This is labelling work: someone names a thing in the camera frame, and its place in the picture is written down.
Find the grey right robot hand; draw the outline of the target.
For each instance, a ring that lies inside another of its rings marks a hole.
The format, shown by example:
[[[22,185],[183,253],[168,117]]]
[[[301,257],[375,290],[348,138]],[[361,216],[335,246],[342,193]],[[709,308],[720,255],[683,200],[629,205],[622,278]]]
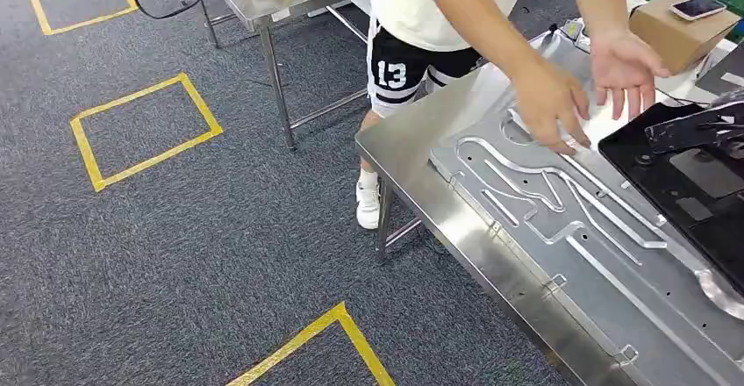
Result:
[[[729,101],[651,125],[644,133],[655,154],[701,146],[720,147],[743,137],[743,101]]]

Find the person's right hand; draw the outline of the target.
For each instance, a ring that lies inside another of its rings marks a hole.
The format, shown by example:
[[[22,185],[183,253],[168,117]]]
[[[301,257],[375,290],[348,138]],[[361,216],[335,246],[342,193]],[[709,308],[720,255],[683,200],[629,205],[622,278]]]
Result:
[[[557,154],[576,152],[562,138],[563,132],[580,146],[590,146],[580,124],[589,116],[589,100],[574,76],[539,58],[522,67],[511,81],[518,114],[534,140]]]

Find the person's left hand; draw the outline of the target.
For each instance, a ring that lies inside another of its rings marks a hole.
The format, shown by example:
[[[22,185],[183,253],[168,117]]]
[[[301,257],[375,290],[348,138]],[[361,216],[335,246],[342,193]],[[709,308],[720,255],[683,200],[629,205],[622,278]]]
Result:
[[[612,118],[639,116],[655,103],[655,79],[671,73],[661,57],[627,29],[590,34],[591,72],[597,103],[612,102]]]

